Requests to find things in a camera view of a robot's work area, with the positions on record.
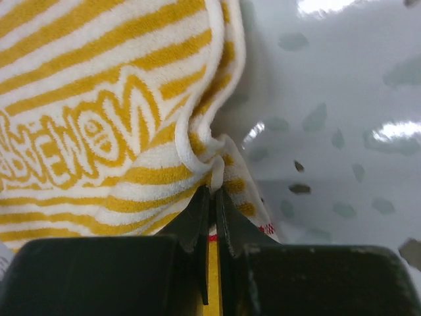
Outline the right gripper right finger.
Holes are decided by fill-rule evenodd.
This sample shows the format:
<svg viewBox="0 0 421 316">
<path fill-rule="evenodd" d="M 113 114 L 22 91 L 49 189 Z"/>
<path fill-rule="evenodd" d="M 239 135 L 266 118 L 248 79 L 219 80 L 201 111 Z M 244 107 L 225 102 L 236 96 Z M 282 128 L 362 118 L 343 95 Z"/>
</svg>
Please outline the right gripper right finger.
<svg viewBox="0 0 421 316">
<path fill-rule="evenodd" d="M 284 245 L 215 195 L 223 315 L 419 315 L 401 260 L 378 246 Z"/>
</svg>

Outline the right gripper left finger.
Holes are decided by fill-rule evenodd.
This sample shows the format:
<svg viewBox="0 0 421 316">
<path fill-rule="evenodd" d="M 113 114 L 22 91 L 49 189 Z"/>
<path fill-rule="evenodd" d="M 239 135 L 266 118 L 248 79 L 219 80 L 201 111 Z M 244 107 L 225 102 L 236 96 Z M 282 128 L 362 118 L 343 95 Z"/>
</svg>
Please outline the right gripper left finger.
<svg viewBox="0 0 421 316">
<path fill-rule="evenodd" d="M 152 236 L 28 242 L 1 283 L 2 315 L 201 315 L 209 301 L 210 194 Z"/>
</svg>

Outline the yellow striped Doraemon towel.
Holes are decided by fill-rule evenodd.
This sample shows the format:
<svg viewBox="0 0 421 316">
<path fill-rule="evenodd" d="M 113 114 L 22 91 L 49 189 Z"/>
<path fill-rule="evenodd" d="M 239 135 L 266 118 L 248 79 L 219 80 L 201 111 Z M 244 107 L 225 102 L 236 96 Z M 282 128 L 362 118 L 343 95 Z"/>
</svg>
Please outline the yellow striped Doraemon towel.
<svg viewBox="0 0 421 316">
<path fill-rule="evenodd" d="M 1 2 L 1 250 L 45 238 L 152 236 L 209 190 L 276 238 L 214 119 L 246 62 L 240 1 Z"/>
</svg>

